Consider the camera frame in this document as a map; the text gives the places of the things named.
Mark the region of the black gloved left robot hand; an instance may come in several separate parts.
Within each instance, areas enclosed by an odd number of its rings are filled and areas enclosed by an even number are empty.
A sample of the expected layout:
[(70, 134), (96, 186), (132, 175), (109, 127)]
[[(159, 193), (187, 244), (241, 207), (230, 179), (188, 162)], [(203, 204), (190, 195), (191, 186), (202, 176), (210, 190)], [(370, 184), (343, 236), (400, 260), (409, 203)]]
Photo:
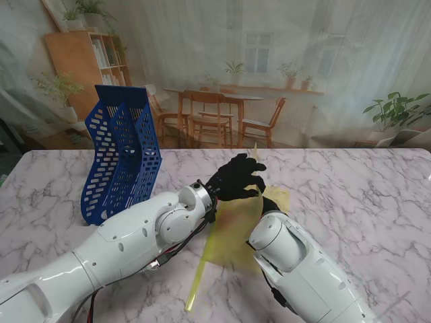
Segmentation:
[(266, 169), (266, 166), (257, 162), (255, 158), (249, 157), (246, 153), (239, 153), (218, 169), (205, 184), (205, 189), (220, 201), (258, 196), (265, 191), (265, 183), (262, 177), (254, 173)]

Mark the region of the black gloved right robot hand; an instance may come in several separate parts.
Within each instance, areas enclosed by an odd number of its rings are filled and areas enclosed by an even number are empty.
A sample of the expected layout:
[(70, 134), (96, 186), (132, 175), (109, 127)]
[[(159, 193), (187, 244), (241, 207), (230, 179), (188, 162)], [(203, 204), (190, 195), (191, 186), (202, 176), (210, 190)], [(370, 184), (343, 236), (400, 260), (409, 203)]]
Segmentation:
[(267, 197), (263, 197), (263, 210), (262, 215), (264, 216), (268, 212), (281, 212), (281, 209), (278, 207), (277, 203)]

